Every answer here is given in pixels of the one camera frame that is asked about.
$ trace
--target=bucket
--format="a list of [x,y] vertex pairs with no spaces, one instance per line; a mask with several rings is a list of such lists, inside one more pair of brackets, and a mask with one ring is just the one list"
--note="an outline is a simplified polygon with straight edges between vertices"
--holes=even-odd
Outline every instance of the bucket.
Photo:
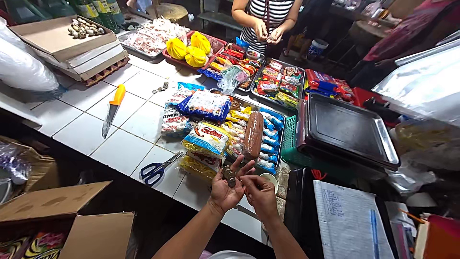
[[311,42],[310,48],[308,49],[307,59],[314,60],[317,56],[321,55],[322,52],[329,46],[329,43],[320,40],[314,39]]

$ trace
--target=red plastic tray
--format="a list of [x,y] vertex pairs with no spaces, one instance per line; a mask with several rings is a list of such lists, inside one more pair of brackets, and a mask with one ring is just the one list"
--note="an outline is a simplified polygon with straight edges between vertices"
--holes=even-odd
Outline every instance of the red plastic tray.
[[[194,30],[191,30],[191,31],[189,31],[189,32],[187,33],[187,40],[190,39],[190,37],[192,37],[192,34],[193,34],[194,32],[195,32]],[[163,56],[165,56],[165,58],[166,58],[167,60],[170,60],[170,61],[172,61],[172,62],[174,62],[174,63],[177,63],[177,64],[184,65],[184,66],[189,67],[189,68],[191,68],[191,69],[193,69],[193,70],[197,70],[197,69],[199,69],[199,68],[206,69],[207,67],[209,67],[209,64],[210,64],[211,62],[213,62],[213,61],[216,59],[217,54],[218,54],[219,52],[222,51],[222,49],[225,47],[225,45],[227,44],[227,42],[226,42],[226,41],[223,41],[223,40],[221,40],[221,39],[218,39],[218,38],[216,38],[216,37],[209,36],[209,35],[204,34],[204,33],[202,33],[202,32],[200,32],[200,33],[203,34],[203,35],[204,35],[206,38],[208,38],[208,39],[215,39],[215,40],[217,40],[217,42],[219,43],[218,46],[217,46],[217,48],[213,48],[214,54],[209,58],[209,61],[208,61],[203,67],[193,67],[193,66],[187,64],[187,62],[185,62],[185,60],[178,60],[178,59],[175,59],[175,58],[171,57],[171,56],[168,54],[168,50],[167,50],[166,48],[163,49]]]

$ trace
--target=pen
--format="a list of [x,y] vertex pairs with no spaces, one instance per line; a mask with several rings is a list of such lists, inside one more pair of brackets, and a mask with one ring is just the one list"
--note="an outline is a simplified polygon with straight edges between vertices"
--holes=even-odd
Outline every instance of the pen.
[[374,259],[379,259],[379,240],[377,237],[377,219],[375,210],[371,210],[372,240],[374,241]]

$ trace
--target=scissors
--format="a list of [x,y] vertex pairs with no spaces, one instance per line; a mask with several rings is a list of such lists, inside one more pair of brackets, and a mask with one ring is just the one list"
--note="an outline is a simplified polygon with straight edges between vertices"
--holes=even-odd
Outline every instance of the scissors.
[[[174,156],[172,156],[168,161],[164,163],[151,163],[146,165],[144,168],[141,169],[141,178],[144,181],[145,184],[148,186],[152,187],[154,186],[162,177],[163,174],[165,173],[165,169],[172,164],[174,161],[176,161],[180,156],[182,156],[184,152],[180,151],[177,152]],[[148,168],[152,168],[149,170],[147,173],[144,173],[145,170]],[[159,177],[153,181],[153,183],[149,183],[151,179],[153,179],[155,176],[159,175]]]

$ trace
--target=white tiled counter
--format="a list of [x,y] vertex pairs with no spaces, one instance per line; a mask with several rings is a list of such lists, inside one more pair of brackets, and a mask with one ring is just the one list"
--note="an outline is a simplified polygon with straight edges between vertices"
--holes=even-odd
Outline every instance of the white tiled counter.
[[[92,87],[70,83],[59,78],[69,90],[59,100],[27,104],[44,124],[36,129],[53,139],[108,165],[130,178],[141,181],[139,171],[154,162],[164,162],[177,151],[185,151],[181,139],[160,135],[163,108],[177,89],[177,82],[215,87],[216,81],[197,74],[190,68],[172,65],[165,60],[153,64],[130,56],[128,64]],[[169,82],[165,91],[152,90]],[[101,136],[108,103],[116,86],[124,84],[126,95],[110,127],[107,139]],[[236,97],[258,105],[249,95]],[[208,200],[210,187],[201,179],[179,170],[177,162],[170,165],[154,189],[200,210]],[[232,209],[222,223],[268,244],[260,221],[239,209]]]

